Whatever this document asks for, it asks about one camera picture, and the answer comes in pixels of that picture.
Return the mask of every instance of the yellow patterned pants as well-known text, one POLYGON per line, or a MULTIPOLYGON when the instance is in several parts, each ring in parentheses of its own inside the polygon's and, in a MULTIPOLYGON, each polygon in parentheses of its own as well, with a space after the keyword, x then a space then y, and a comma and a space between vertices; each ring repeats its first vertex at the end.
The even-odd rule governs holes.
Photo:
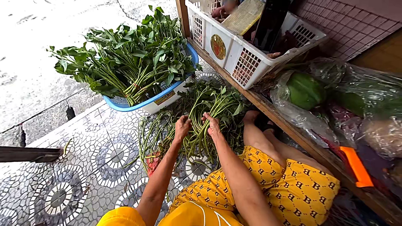
MULTIPOLYGON (((239 157, 261 185, 269 206, 283 225, 316 226, 326 220, 339 190, 339 180, 291 159, 287 159, 287 166, 283 168, 251 146, 245 146, 239 157)), ((188 201, 220 210, 234 211, 236 208, 222 169, 182 190, 168 213, 188 201)))

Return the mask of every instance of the hand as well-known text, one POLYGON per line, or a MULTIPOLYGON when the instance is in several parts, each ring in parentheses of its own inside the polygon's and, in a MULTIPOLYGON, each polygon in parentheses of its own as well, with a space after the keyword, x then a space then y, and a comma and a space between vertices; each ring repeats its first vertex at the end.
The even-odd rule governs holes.
POLYGON ((219 128, 219 120, 214 119, 209 115, 209 113, 204 112, 204 117, 201 118, 203 123, 205 123, 206 120, 209 120, 209 128, 208 128, 208 133, 210 136, 217 135, 221 132, 221 129, 219 128))
POLYGON ((177 120, 175 124, 175 135, 174 139, 182 142, 183 139, 187 136, 187 133, 191 129, 191 119, 189 119, 188 115, 183 115, 180 119, 177 120))
POLYGON ((280 54, 281 53, 279 53, 279 52, 277 52, 277 53, 269 53, 269 54, 267 54, 267 57, 271 58, 271 59, 275 59, 275 58, 279 57, 280 54))

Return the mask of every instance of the black object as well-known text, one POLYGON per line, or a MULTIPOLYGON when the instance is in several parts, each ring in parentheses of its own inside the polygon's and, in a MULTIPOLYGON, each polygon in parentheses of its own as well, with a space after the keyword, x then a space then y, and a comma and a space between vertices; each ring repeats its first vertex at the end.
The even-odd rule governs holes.
POLYGON ((19 148, 0 146, 0 162, 52 162, 63 154, 60 148, 19 148))
POLYGON ((267 0, 258 21, 252 43, 259 50, 270 53, 285 20, 290 0, 267 0))

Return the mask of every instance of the white plastic crate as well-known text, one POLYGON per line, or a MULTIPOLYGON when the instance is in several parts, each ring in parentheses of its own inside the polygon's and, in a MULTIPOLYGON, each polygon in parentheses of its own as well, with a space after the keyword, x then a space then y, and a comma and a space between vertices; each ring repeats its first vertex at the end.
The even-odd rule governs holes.
POLYGON ((262 51, 248 43, 242 36, 235 35, 211 17, 217 2, 219 0, 186 0, 193 40, 246 90, 264 74, 286 64, 293 57, 305 53, 327 38, 326 34, 288 12, 281 32, 282 35, 285 31, 292 33, 297 39, 297 48, 288 50, 276 59, 267 58, 262 51), (211 39, 215 41, 219 38, 224 44, 224 55, 215 54, 211 47, 211 39))

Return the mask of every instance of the wooden post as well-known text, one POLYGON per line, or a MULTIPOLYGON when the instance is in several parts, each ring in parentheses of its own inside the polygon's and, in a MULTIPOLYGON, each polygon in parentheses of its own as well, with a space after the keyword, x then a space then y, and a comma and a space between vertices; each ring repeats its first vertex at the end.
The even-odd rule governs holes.
POLYGON ((190 25, 189 25, 189 13, 187 12, 187 6, 185 0, 176 0, 177 12, 181 21, 181 28, 184 37, 190 37, 190 25))

